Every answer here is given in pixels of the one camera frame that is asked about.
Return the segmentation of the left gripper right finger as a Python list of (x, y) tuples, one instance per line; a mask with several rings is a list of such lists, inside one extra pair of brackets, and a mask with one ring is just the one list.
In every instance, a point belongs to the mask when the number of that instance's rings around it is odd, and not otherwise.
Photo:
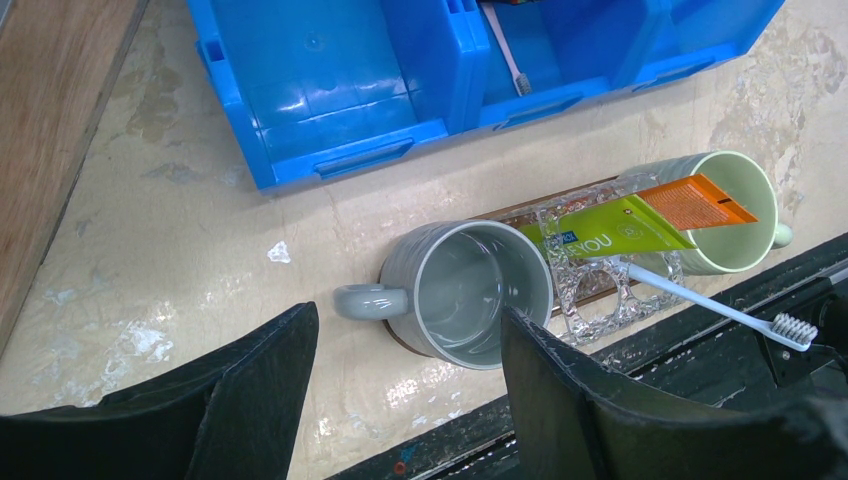
[(634, 380), (502, 311), (502, 368), (530, 479), (843, 479), (847, 404), (806, 397), (753, 412)]

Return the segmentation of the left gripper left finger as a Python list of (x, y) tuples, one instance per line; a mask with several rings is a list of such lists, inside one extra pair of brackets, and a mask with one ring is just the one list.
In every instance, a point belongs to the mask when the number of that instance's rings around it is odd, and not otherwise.
[(5, 479), (283, 479), (319, 334), (312, 302), (164, 374), (3, 416)]

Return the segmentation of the clear plastic blister pack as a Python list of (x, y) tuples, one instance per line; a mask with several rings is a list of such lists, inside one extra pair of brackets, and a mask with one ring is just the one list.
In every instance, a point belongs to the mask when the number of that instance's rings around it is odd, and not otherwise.
[(681, 285), (684, 276), (678, 253), (572, 259), (566, 255), (564, 243), (555, 238), (565, 232), (556, 222), (568, 215), (658, 184), (654, 174), (627, 175), (558, 194), (529, 208), (531, 224), (541, 230), (540, 250), (548, 261), (562, 317), (550, 327), (559, 339), (572, 346), (589, 344), (682, 302), (660, 289), (637, 283), (626, 273), (634, 261), (646, 260), (650, 269)]

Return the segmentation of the brown oval wooden tray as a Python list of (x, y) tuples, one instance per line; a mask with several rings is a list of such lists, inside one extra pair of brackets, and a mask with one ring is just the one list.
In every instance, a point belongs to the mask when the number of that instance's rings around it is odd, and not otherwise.
[[(630, 195), (655, 183), (655, 179), (647, 174), (608, 178), (490, 212), (482, 217), (517, 229), (519, 226), (535, 222), (540, 212), (574, 212)], [(552, 271), (553, 282), (550, 316), (563, 317), (564, 327), (560, 337), (569, 344), (591, 343), (596, 337), (617, 331), (648, 315), (647, 302), (637, 299), (632, 293), (632, 286), (636, 282), (625, 280), (606, 260), (573, 259), (556, 254), (554, 260), (548, 263), (548, 267)], [(580, 316), (580, 306), (608, 296), (618, 299), (618, 305), (611, 314), (592, 321)]]

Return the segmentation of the grey mug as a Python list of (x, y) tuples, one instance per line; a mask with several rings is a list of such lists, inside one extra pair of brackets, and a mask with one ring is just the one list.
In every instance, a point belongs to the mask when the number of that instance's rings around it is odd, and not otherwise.
[(493, 370), (502, 365), (503, 309), (546, 326), (554, 291), (545, 259), (524, 234), (497, 221), (464, 220), (405, 234), (377, 283), (339, 287), (333, 303), (349, 320), (387, 321), (421, 355)]

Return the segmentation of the green toothpaste tube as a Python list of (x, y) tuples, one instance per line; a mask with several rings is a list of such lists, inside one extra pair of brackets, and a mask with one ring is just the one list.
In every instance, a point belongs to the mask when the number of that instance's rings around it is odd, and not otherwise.
[(535, 222), (517, 230), (544, 253), (574, 259), (695, 247), (686, 235), (636, 194), (566, 214), (540, 212)]

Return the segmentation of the light green mug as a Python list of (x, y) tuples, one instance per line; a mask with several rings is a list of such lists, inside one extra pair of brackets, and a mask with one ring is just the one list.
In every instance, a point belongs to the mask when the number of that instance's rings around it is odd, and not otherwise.
[(686, 275), (746, 271), (794, 239), (778, 219), (771, 182), (748, 156), (714, 151), (633, 167), (658, 185), (642, 195), (694, 245), (680, 252)]

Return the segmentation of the white toothbrush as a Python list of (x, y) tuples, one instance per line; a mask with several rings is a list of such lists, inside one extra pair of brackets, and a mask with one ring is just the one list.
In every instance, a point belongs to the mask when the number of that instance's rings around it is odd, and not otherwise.
[(762, 334), (765, 338), (795, 351), (806, 352), (818, 336), (819, 330), (816, 326), (795, 318), (792, 315), (780, 313), (772, 321), (761, 320), (707, 298), (639, 265), (624, 262), (619, 257), (612, 257), (611, 260), (618, 267), (622, 267), (631, 280), (648, 284), (707, 310), (723, 315), (726, 318), (730, 318)]

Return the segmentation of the pink toothbrush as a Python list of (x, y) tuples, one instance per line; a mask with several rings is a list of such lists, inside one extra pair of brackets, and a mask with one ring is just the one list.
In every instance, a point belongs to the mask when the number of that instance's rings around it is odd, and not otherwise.
[(514, 59), (512, 50), (509, 46), (509, 43), (506, 39), (501, 23), (499, 21), (495, 4), (495, 1), (483, 1), (481, 4), (481, 10), (483, 11), (490, 25), (490, 28), (499, 46), (499, 49), (501, 50), (502, 56), (507, 64), (517, 94), (519, 96), (529, 95), (533, 92), (532, 85), (528, 79), (528, 76), (519, 69)]

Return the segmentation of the blue divided plastic bin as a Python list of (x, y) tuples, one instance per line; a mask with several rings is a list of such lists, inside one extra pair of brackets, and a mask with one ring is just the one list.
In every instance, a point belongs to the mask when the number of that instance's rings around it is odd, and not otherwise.
[(256, 188), (674, 82), (744, 55), (777, 1), (506, 1), (519, 96), (483, 1), (192, 1), (195, 45)]

